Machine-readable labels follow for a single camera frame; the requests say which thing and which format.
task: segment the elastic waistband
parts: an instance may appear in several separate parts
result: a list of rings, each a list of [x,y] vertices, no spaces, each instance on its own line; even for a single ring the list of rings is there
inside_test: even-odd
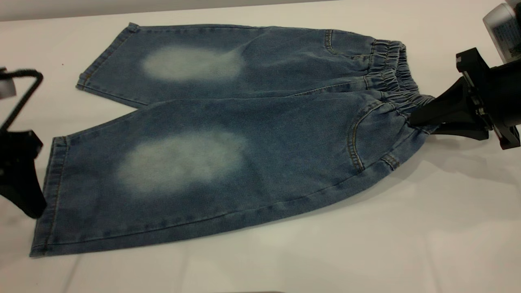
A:
[[[422,95],[409,70],[405,45],[398,41],[375,40],[366,77],[371,87],[384,92],[382,101],[409,115],[434,97]]]

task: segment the white surface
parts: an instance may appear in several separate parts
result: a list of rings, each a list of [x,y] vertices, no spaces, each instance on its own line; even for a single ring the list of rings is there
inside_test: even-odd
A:
[[[501,64],[481,19],[498,1],[350,0],[0,22],[0,57],[45,80],[14,129],[51,137],[132,111],[74,88],[78,74],[129,21],[234,23],[350,30],[403,41],[423,93],[459,76],[455,54],[478,47]],[[18,82],[21,92],[27,82]],[[15,100],[2,101],[5,117]],[[189,241],[30,260],[33,220],[0,200],[0,292],[486,293],[521,291],[521,149],[496,138],[432,136],[362,194],[259,227]]]
[[[2,0],[0,21],[326,0]]]

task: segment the seam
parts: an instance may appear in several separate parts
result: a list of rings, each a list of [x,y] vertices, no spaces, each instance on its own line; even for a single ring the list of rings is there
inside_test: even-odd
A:
[[[386,97],[383,92],[380,92],[380,101],[382,102],[387,102],[388,100],[388,97]]]
[[[128,114],[125,114],[123,116],[120,116],[120,117],[117,117],[115,119],[112,119],[111,121],[108,121],[108,122],[105,122],[105,123],[102,123],[100,125],[96,125],[96,126],[93,126],[91,128],[88,128],[88,129],[85,129],[85,130],[81,130],[79,132],[75,132],[75,133],[72,133],[70,135],[67,135],[65,136],[65,138],[69,139],[69,140],[74,140],[80,136],[84,136],[84,135],[88,135],[88,134],[91,134],[93,132],[97,132],[97,131],[100,131],[100,130],[103,130],[107,127],[110,127],[110,126],[113,126],[113,125],[117,125],[121,122],[124,122],[124,121],[127,121],[128,119],[130,119],[133,114],[135,114],[137,111],[139,111],[139,109],[137,109],[136,111],[133,111],[133,112],[130,112]]]
[[[334,55],[338,55],[339,53],[333,49],[331,45],[331,39],[333,37],[333,30],[326,30],[326,38],[324,39],[324,46],[326,49]]]
[[[151,27],[142,27],[140,26],[140,30],[142,32],[156,32],[156,31],[159,31],[159,32],[171,32],[171,31],[184,31],[184,30],[200,30],[200,29],[241,29],[241,30],[265,30],[265,29],[270,29],[270,28],[284,28],[284,27],[278,27],[278,26],[268,26],[268,27],[248,27],[248,26],[215,26],[215,27],[211,27],[211,26],[204,26],[204,25],[201,25],[200,27],[196,27],[196,28],[188,28],[188,27],[184,27],[184,28],[171,28],[169,26],[166,26],[166,27],[162,27],[162,26],[151,26]]]
[[[409,137],[411,137],[412,135],[414,134],[414,132],[411,132],[400,144],[398,144],[394,149],[390,150],[389,153],[391,153],[392,151],[394,151],[395,149],[397,149],[402,143],[404,143],[405,141],[407,141],[407,139]],[[379,161],[375,161],[374,163],[372,163],[371,165],[369,165],[368,167],[376,164],[377,162]],[[223,217],[223,216],[226,216],[226,215],[230,215],[230,214],[235,214],[235,213],[240,213],[240,212],[245,212],[245,211],[251,211],[251,210],[260,210],[260,209],[266,209],[266,208],[269,208],[271,206],[274,206],[274,205],[277,205],[277,204],[281,204],[281,203],[289,203],[289,202],[293,202],[293,201],[297,201],[297,200],[302,200],[304,198],[307,198],[307,197],[310,197],[316,193],[319,193],[319,192],[322,192],[326,189],[329,189],[329,188],[333,188],[337,185],[340,185],[346,181],[348,181],[349,179],[353,178],[353,177],[357,177],[359,176],[360,174],[357,174],[357,175],[353,175],[351,177],[348,177],[346,178],[345,180],[342,180],[341,182],[338,182],[334,185],[331,185],[331,186],[328,186],[328,187],[325,187],[325,188],[322,188],[318,191],[315,191],[315,192],[312,192],[310,194],[307,194],[305,196],[301,196],[299,198],[296,198],[296,199],[292,199],[292,200],[288,200],[288,201],[279,201],[279,202],[275,202],[275,203],[272,203],[270,205],[264,205],[264,206],[261,206],[261,207],[255,207],[255,208],[252,208],[252,209],[246,209],[246,210],[240,210],[240,211],[233,211],[233,212],[229,212],[229,213],[226,213],[226,214],[222,214],[222,215],[218,215],[218,216],[215,216],[215,217],[211,217],[211,218],[206,218],[206,219],[201,219],[201,220],[198,220],[198,221],[192,221],[192,222],[187,222],[187,223],[182,223],[182,224],[177,224],[177,225],[171,225],[171,226],[168,226],[168,227],[162,227],[162,228],[155,228],[155,229],[150,229],[150,230],[146,230],[146,231],[140,231],[140,232],[134,232],[134,233],[128,233],[128,234],[124,234],[124,235],[117,235],[117,236],[110,236],[110,237],[103,237],[103,238],[93,238],[93,239],[89,239],[89,240],[83,240],[83,241],[75,241],[75,242],[62,242],[62,243],[51,243],[50,245],[51,246],[57,246],[57,245],[71,245],[71,244],[80,244],[80,243],[85,243],[85,242],[90,242],[90,241],[98,241],[98,240],[105,240],[105,239],[112,239],[112,238],[118,238],[118,237],[124,237],[124,236],[131,236],[131,235],[137,235],[137,234],[143,234],[143,233],[149,233],[149,232],[154,232],[154,231],[159,231],[159,230],[164,230],[164,229],[170,229],[170,228],[173,228],[173,227],[177,227],[177,226],[182,226],[182,225],[188,225],[188,224],[194,224],[194,223],[198,223],[198,222],[203,222],[203,221],[208,221],[208,220],[212,220],[212,219],[216,219],[216,218],[219,218],[219,217]],[[38,245],[34,245],[32,246],[32,248],[36,248],[36,247],[40,247],[40,246],[43,246],[44,244],[38,244]]]
[[[307,95],[307,94],[310,94],[310,93],[313,93],[313,92],[316,92],[316,91],[320,91],[320,90],[325,90],[325,89],[330,89],[330,88],[335,88],[335,87],[340,87],[340,86],[345,86],[347,84],[350,84],[350,83],[355,83],[356,81],[350,81],[350,82],[345,82],[345,83],[340,83],[340,84],[334,84],[332,86],[327,86],[327,87],[321,87],[321,88],[317,88],[317,89],[314,89],[314,90],[309,90],[309,91],[305,91],[305,92],[301,92],[301,93],[297,93],[297,94],[293,94],[293,95],[287,95],[285,97],[292,97],[292,96],[299,96],[299,95]]]
[[[121,40],[121,41],[120,41],[120,42],[119,42],[119,43],[118,43],[118,44],[117,44],[117,45],[116,45],[112,50],[110,50],[109,52],[107,52],[107,56],[106,56],[106,57],[101,57],[101,56],[98,57],[98,58],[103,58],[103,59],[101,60],[101,62],[100,62],[99,64],[95,65],[94,70],[92,71],[92,73],[87,74],[87,75],[85,76],[85,80],[83,81],[83,85],[82,85],[83,87],[86,87],[85,85],[86,85],[87,81],[88,81],[88,80],[89,80],[89,79],[90,79],[90,78],[91,78],[91,77],[96,73],[96,71],[97,71],[97,70],[98,70],[98,69],[99,69],[99,68],[100,68],[100,67],[101,67],[101,66],[102,66],[102,65],[103,65],[107,60],[109,60],[109,58],[112,56],[112,54],[113,54],[117,49],[119,49],[119,47],[120,47],[121,45],[123,45],[123,43],[125,43],[125,42],[130,38],[130,36],[133,34],[133,32],[131,32],[131,31],[127,31],[126,33],[127,33],[127,36],[126,36],[123,40]]]
[[[385,102],[388,103],[389,105],[391,105],[391,107],[396,111],[396,113],[398,113],[398,115],[400,115],[400,116],[402,116],[403,118],[405,118],[405,123],[407,124],[407,126],[413,128],[413,129],[419,130],[419,131],[421,131],[421,132],[423,132],[423,133],[425,133],[425,134],[428,134],[428,135],[431,134],[431,133],[430,133],[429,131],[427,131],[427,130],[424,130],[424,129],[421,129],[421,128],[417,127],[417,126],[413,126],[413,125],[411,125],[411,122],[409,121],[409,118],[408,118],[407,116],[405,116],[404,114],[402,114],[400,111],[398,111],[396,105],[392,102],[392,100],[388,100],[388,99],[387,99]]]
[[[406,92],[409,92],[409,93],[415,93],[415,94],[418,94],[418,95],[421,95],[418,91],[406,91]],[[420,103],[417,101],[417,98],[418,96],[416,95],[411,95],[407,101],[410,102],[411,104],[415,105],[415,106],[418,106],[418,107],[423,107],[425,106],[426,103]]]
[[[364,163],[362,162],[362,159],[360,159],[360,156],[358,155],[358,152],[356,151],[356,131],[358,130],[359,124],[369,114],[371,114],[374,110],[382,107],[383,105],[385,105],[385,103],[382,103],[381,101],[376,101],[372,104],[369,104],[363,111],[361,111],[361,113],[363,113],[363,115],[355,123],[353,130],[352,130],[351,137],[350,137],[350,139],[348,139],[348,151],[350,153],[350,158],[351,158],[353,164],[355,165],[355,168],[357,169],[358,173],[361,173],[365,169],[365,167],[364,167]]]
[[[389,153],[383,156],[382,160],[388,160],[392,164],[393,169],[400,167],[400,162]]]
[[[43,183],[43,196],[45,196],[45,189],[46,189],[46,186],[48,185],[48,181],[51,179],[51,176],[50,176],[50,173],[51,173],[51,166],[53,165],[53,160],[55,159],[55,157],[53,156],[53,154],[56,152],[56,145],[55,145],[55,140],[53,139],[52,140],[52,143],[51,143],[51,151],[49,152],[49,162],[47,164],[47,168],[45,170],[45,177],[44,177],[44,183]],[[36,224],[35,224],[35,227],[34,227],[34,230],[35,231],[38,231],[39,230],[39,227],[40,227],[40,223],[41,221],[36,221]]]
[[[367,80],[367,76],[369,76],[371,74],[371,67],[372,67],[373,63],[375,62],[375,44],[376,44],[376,40],[373,41],[373,44],[371,46],[371,53],[369,55],[367,74],[364,75],[364,81],[365,81],[365,86],[366,86],[367,90],[369,90],[369,81]]]
[[[106,95],[109,95],[109,96],[113,96],[115,98],[118,98],[120,100],[125,100],[125,101],[129,101],[129,102],[132,102],[132,103],[136,103],[136,104],[141,104],[141,105],[144,105],[144,106],[148,106],[148,104],[145,104],[143,102],[138,102],[138,101],[134,101],[134,100],[131,100],[131,99],[127,99],[125,97],[120,97],[120,96],[117,96],[117,95],[113,95],[113,94],[109,94],[107,92],[104,92],[104,91],[100,91],[100,90],[97,90],[97,89],[93,89],[91,87],[87,87],[87,86],[83,86],[84,88],[86,89],[89,89],[91,91],[94,91],[94,92],[98,92],[98,93],[102,93],[102,94],[106,94]]]
[[[65,137],[64,137],[64,142],[66,144],[65,155],[64,155],[63,162],[61,163],[60,179],[58,181],[58,186],[56,187],[56,199],[54,200],[53,220],[51,222],[51,227],[49,229],[49,234],[45,238],[45,242],[43,244],[43,246],[44,246],[44,255],[47,255],[47,251],[48,251],[47,247],[49,245],[49,240],[51,239],[51,235],[54,233],[54,228],[55,228],[55,225],[56,225],[56,215],[58,214],[58,199],[59,199],[59,196],[60,196],[61,180],[63,178],[65,164],[67,163],[67,156],[69,154],[69,143],[68,143],[68,141],[67,141],[67,139]]]
[[[386,162],[387,165],[389,165],[389,167],[391,167],[391,169],[392,169],[393,171],[396,170],[396,169],[394,168],[394,166],[386,160],[385,157],[383,157],[381,160],[384,161],[384,162]]]

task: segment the hem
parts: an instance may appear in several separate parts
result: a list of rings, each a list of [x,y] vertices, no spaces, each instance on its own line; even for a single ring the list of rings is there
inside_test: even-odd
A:
[[[129,23],[129,25],[121,31],[118,36],[112,41],[110,46],[103,51],[103,53],[96,58],[96,60],[82,73],[78,79],[76,87],[80,90],[84,90],[89,85],[89,79],[96,73],[96,71],[107,61],[112,53],[119,48],[133,33],[139,29],[139,26],[135,23]]]
[[[59,207],[61,177],[63,175],[67,153],[68,144],[66,138],[54,138],[43,185],[43,197],[47,202],[47,207],[45,208],[43,215],[36,221],[32,243],[33,247],[41,246],[46,248],[49,245],[49,240],[54,232],[54,224],[56,222]],[[29,254],[31,257],[44,255],[45,253],[34,255],[32,251]]]

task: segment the denim pants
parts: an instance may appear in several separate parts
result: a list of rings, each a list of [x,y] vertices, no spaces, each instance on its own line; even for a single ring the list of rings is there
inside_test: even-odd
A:
[[[138,110],[54,138],[33,257],[312,211],[374,185],[434,131],[408,123],[432,97],[405,46],[339,30],[131,23],[77,88]]]

